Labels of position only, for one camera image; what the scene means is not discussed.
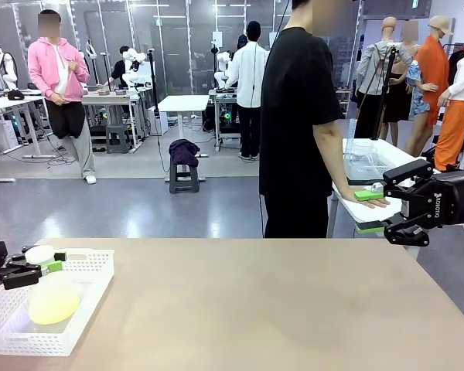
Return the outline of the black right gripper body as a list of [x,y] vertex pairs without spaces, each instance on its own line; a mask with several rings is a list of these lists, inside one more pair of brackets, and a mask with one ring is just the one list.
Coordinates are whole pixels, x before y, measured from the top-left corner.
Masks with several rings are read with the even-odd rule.
[[434,228],[464,224],[464,172],[434,174],[418,179],[404,201],[407,219],[420,219],[420,226]]

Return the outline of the person's right hand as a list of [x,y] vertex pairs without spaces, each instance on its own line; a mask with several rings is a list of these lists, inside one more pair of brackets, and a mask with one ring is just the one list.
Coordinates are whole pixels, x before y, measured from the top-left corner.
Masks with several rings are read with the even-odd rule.
[[355,187],[355,186],[348,186],[344,190],[340,190],[339,193],[348,202],[352,203],[359,203],[360,205],[364,205],[366,207],[369,207],[371,209],[380,207],[380,208],[385,208],[387,207],[390,203],[385,199],[371,199],[368,201],[358,201],[355,198],[355,192],[363,191],[363,188],[361,187]]

